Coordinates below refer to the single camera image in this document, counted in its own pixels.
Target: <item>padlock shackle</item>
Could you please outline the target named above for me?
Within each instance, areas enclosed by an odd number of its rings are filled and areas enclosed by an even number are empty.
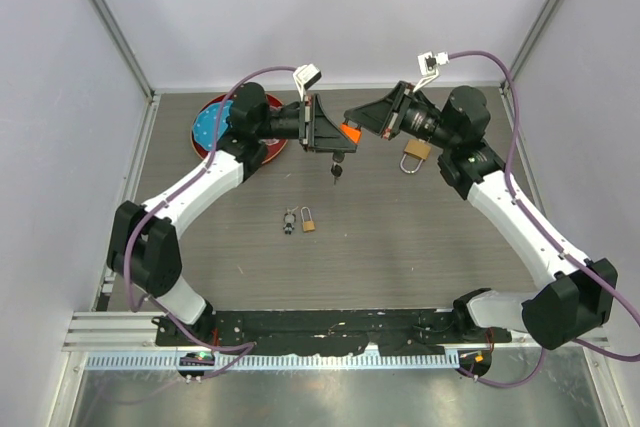
[[[404,166],[404,161],[407,159],[407,155],[409,155],[409,154],[404,154],[402,156],[402,159],[400,159],[400,170],[402,170],[405,174],[415,174],[420,170],[420,167],[422,167],[422,163],[424,162],[424,160],[417,159],[418,160],[418,165],[416,166],[416,168],[414,170],[409,170]]]
[[[305,220],[304,219],[304,211],[305,211],[305,209],[307,210],[307,212],[309,214],[309,220]],[[313,218],[311,217],[311,209],[309,207],[302,207],[300,209],[300,220],[302,220],[302,222],[308,222],[308,221],[313,222]]]

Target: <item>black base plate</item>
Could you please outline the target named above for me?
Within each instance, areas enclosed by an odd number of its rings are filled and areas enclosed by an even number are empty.
[[[440,344],[485,343],[485,331],[463,335],[452,312],[435,309],[222,311],[216,314],[219,345],[256,342],[255,355],[357,355],[373,342],[380,355],[442,353]],[[494,343],[511,334],[493,329]],[[190,345],[158,331],[159,346]]]

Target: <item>orange gripper part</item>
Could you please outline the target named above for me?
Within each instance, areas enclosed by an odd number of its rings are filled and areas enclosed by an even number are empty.
[[[362,137],[362,131],[360,129],[356,129],[355,127],[350,127],[347,124],[342,124],[340,129],[345,133],[347,137],[349,137],[355,144],[360,142],[360,137]]]

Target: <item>red bowl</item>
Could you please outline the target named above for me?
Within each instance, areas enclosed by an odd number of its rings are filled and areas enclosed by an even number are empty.
[[[220,95],[215,99],[213,99],[212,101],[208,102],[207,104],[205,104],[204,107],[200,109],[200,111],[198,112],[198,115],[200,114],[200,112],[202,112],[204,109],[209,107],[211,104],[215,104],[216,102],[221,102],[222,99],[224,99],[224,95]],[[274,110],[278,110],[283,105],[282,102],[276,97],[274,97],[273,95],[267,94],[267,99],[269,99],[269,106]],[[193,137],[193,129],[190,129],[189,135],[191,136],[191,145],[193,147],[193,150],[196,151],[196,154],[198,154],[198,157],[204,160],[205,157],[209,155],[209,151],[205,150],[200,144],[196,142],[196,139]],[[271,162],[273,159],[275,159],[278,156],[278,154],[282,152],[282,149],[284,149],[284,146],[287,145],[287,140],[271,139],[271,140],[265,140],[264,143],[267,145],[267,157],[262,162],[262,165],[268,162]]]

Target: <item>white cable connector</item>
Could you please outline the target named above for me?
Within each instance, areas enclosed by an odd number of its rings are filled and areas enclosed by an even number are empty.
[[[300,94],[300,100],[304,101],[307,90],[322,77],[322,72],[313,64],[301,65],[293,73],[293,81]]]
[[[426,52],[418,56],[418,65],[420,66],[420,73],[422,78],[418,81],[413,88],[414,92],[417,92],[425,85],[433,82],[440,75],[439,65],[445,65],[449,63],[449,54],[446,52],[440,52],[439,54],[433,54],[433,52]]]

